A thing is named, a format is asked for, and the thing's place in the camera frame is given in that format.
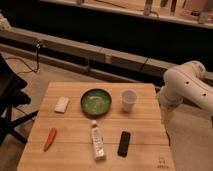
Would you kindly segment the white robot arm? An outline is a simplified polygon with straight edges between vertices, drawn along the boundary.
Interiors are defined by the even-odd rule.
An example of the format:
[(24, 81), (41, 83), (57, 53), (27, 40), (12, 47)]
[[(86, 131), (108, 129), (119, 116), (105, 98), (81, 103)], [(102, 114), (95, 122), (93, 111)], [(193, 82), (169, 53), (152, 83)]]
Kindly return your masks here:
[(184, 98), (208, 112), (213, 118), (213, 87), (202, 81), (205, 72), (201, 62), (189, 61), (171, 67), (164, 73), (164, 85), (157, 94), (163, 124), (172, 119), (173, 110)]

